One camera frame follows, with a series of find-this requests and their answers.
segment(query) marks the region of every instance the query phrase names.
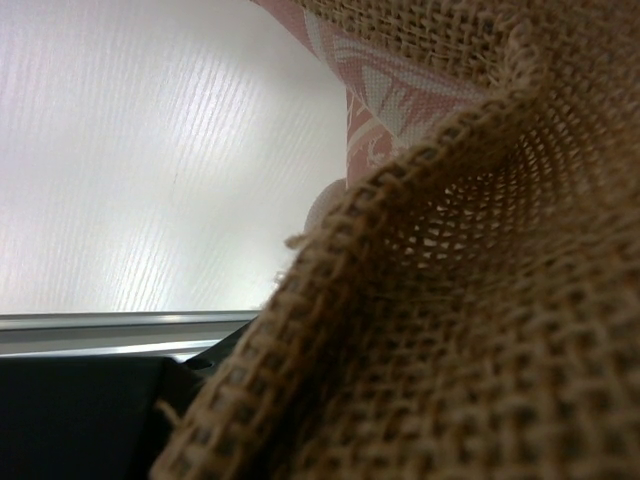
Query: dark object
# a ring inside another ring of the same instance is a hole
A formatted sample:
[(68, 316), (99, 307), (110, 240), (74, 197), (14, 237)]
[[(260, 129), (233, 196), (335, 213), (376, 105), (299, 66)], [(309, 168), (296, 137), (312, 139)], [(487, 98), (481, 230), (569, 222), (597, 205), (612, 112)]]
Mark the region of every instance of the dark object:
[(161, 357), (0, 360), (0, 478), (146, 479), (171, 426), (240, 331), (186, 364)]

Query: silver metal strip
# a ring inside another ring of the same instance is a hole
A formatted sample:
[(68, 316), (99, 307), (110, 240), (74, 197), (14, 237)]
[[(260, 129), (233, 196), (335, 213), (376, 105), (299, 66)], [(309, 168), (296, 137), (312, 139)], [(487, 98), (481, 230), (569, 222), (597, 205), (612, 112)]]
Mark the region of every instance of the silver metal strip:
[(49, 328), (84, 328), (123, 325), (175, 325), (248, 321), (257, 310), (228, 312), (140, 312), (140, 313), (73, 313), (47, 315), (2, 315), (0, 331)]
[[(44, 324), (55, 325), (55, 328), (0, 330), (0, 357), (126, 354), (185, 358), (209, 348), (244, 326), (255, 315), (254, 312), (250, 315), (247, 313), (238, 312), (237, 317), (243, 317), (241, 320), (231, 320), (232, 317), (229, 316), (224, 321), (219, 321), (219, 317), (209, 316), (208, 318), (216, 320), (204, 321), (204, 317), (199, 316), (196, 317), (199, 321), (191, 323), (184, 321), (185, 318), (195, 317), (189, 314), (180, 314), (181, 318), (175, 322), (147, 321), (111, 326), (104, 326), (104, 323), (108, 323), (104, 322), (105, 316), (100, 318), (103, 321), (101, 326), (96, 325), (98, 322), (88, 322), (89, 325), (84, 323), (82, 326), (61, 327), (59, 322), (47, 321)], [(139, 314), (121, 318), (137, 320)], [(65, 323), (69, 324), (77, 325), (74, 322)]]

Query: jute sack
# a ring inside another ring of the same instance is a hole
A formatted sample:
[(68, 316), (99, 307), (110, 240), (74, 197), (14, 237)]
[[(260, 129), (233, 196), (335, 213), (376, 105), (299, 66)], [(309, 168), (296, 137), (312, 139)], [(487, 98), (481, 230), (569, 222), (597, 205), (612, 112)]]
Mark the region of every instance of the jute sack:
[(152, 477), (640, 478), (639, 2), (296, 3), (488, 96), (314, 228)]

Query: brown burlap bag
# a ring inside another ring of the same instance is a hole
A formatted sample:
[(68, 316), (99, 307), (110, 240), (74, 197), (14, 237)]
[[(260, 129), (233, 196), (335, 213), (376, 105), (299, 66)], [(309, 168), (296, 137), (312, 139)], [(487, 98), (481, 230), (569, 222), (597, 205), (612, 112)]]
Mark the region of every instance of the brown burlap bag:
[(640, 478), (639, 2), (298, 3), (490, 98), (314, 229), (153, 478)]

